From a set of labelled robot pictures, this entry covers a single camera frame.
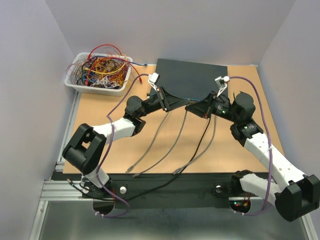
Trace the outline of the teal network switch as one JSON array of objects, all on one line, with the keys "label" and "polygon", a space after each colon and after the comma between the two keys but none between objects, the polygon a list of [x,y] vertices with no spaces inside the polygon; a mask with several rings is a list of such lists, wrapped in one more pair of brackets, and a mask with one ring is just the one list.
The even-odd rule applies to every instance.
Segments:
[{"label": "teal network switch", "polygon": [[157,87],[176,97],[199,101],[211,91],[219,91],[215,79],[226,76],[228,67],[159,58],[155,72],[159,74]]}]

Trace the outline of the grey ethernet cable short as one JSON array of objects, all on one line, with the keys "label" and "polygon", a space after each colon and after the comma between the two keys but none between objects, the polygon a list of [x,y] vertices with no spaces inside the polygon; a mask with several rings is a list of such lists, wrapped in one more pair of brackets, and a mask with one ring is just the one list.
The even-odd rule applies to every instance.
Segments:
[{"label": "grey ethernet cable short", "polygon": [[[157,131],[156,131],[156,133],[155,133],[155,135],[154,135],[154,137],[153,137],[153,139],[152,139],[152,141],[151,141],[148,149],[147,149],[146,152],[142,155],[142,157],[137,160],[137,162],[135,163],[136,165],[137,165],[138,162],[141,161],[141,160],[144,158],[144,156],[149,152],[149,150],[150,150],[150,148],[152,147],[152,145],[153,145],[153,143],[154,143],[154,141],[155,141],[155,139],[156,139],[156,136],[157,136],[157,134],[158,134],[158,132],[159,132],[159,130],[160,130],[160,127],[162,126],[162,124],[163,124],[163,122],[164,122],[164,120],[165,120],[166,118],[167,118],[167,116],[165,116],[164,119],[162,120],[162,122],[160,123],[160,125],[159,125],[159,127],[157,128]],[[180,139],[180,136],[181,136],[182,131],[183,131],[184,126],[185,126],[186,119],[187,119],[187,111],[184,112],[182,124],[181,124],[181,127],[180,127],[180,129],[179,129],[179,132],[178,132],[178,135],[177,135],[175,141],[173,142],[173,144],[172,144],[172,146],[170,147],[170,149],[164,154],[164,156],[163,156],[162,158],[160,158],[160,159],[159,159],[156,163],[154,163],[152,166],[148,167],[147,169],[145,169],[145,170],[143,170],[143,171],[141,171],[141,172],[139,172],[139,173],[134,173],[133,176],[132,176],[133,178],[137,178],[137,177],[139,177],[140,175],[142,175],[142,174],[148,172],[149,170],[153,169],[155,166],[157,166],[159,163],[161,163],[161,162],[172,152],[172,150],[175,148],[176,144],[178,143],[178,141],[179,141],[179,139]]]}]

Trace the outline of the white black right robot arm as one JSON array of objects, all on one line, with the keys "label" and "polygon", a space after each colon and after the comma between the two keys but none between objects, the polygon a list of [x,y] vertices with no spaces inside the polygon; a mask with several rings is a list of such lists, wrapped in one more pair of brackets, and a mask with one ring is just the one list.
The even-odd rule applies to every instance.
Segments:
[{"label": "white black right robot arm", "polygon": [[292,165],[271,143],[271,138],[252,117],[256,106],[249,94],[240,92],[233,102],[229,102],[210,93],[185,109],[200,118],[215,115],[231,121],[230,131],[234,139],[268,170],[267,179],[250,170],[237,171],[230,182],[233,194],[248,192],[265,199],[288,222],[320,207],[320,180]]}]

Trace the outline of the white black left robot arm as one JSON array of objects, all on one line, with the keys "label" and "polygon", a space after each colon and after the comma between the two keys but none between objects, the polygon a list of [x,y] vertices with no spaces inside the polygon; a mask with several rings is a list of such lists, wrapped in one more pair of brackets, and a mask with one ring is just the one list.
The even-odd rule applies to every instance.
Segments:
[{"label": "white black left robot arm", "polygon": [[146,124],[142,117],[158,110],[169,112],[189,103],[188,99],[174,96],[163,87],[146,100],[133,95],[127,99],[120,119],[97,126],[81,124],[65,146],[62,157],[94,185],[95,193],[106,197],[111,193],[111,184],[110,177],[100,167],[104,147],[107,145],[109,152],[114,141],[140,133]]}]

